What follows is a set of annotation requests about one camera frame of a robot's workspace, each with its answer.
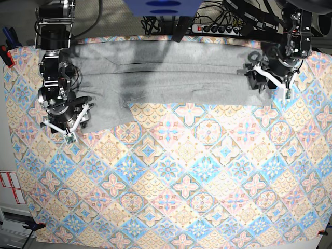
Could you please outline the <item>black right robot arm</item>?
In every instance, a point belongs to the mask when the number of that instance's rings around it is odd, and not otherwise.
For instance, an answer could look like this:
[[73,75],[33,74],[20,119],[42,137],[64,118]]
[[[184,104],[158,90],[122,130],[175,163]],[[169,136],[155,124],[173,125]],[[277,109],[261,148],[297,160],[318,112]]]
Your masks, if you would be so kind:
[[43,84],[38,102],[48,117],[41,126],[52,133],[73,137],[78,127],[86,127],[90,97],[77,96],[79,70],[69,62],[63,50],[68,49],[74,36],[75,1],[49,1],[36,8],[35,47],[44,52],[39,63]]

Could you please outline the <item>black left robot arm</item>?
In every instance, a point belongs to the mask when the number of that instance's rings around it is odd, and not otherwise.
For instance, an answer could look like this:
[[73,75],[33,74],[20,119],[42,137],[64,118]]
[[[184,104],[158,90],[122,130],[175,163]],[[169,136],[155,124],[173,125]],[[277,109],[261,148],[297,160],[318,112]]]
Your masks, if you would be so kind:
[[236,14],[247,24],[242,36],[256,28],[272,40],[261,44],[261,52],[250,53],[246,76],[253,90],[282,89],[290,95],[304,59],[311,53],[312,14],[286,3],[279,19],[268,1],[264,4],[267,12],[248,3],[232,2]]

